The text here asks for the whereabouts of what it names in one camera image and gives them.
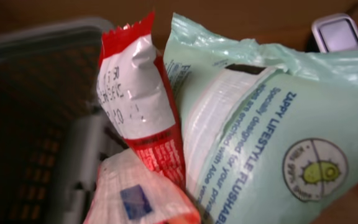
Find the red snack bar wrapper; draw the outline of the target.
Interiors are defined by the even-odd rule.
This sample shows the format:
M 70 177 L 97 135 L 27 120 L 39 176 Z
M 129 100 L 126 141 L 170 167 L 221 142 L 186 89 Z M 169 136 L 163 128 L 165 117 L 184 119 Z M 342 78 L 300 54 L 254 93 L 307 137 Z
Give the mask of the red snack bar wrapper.
M 104 33 L 98 101 L 145 166 L 186 185 L 180 118 L 162 54 L 152 42 L 155 14 Z

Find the red tissue pack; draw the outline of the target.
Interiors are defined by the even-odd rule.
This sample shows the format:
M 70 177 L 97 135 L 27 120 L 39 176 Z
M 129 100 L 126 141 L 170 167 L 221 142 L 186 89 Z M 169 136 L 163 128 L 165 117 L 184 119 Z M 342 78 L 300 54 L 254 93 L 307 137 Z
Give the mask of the red tissue pack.
M 102 161 L 85 224 L 200 223 L 184 192 L 148 170 L 131 149 Z

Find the mint green wipes pack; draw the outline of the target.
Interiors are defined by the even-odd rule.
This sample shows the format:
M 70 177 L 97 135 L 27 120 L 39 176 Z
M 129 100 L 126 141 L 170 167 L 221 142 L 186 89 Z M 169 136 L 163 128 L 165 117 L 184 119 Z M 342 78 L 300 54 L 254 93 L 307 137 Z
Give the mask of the mint green wipes pack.
M 358 51 L 231 40 L 174 14 L 163 61 L 203 223 L 310 223 L 358 184 Z

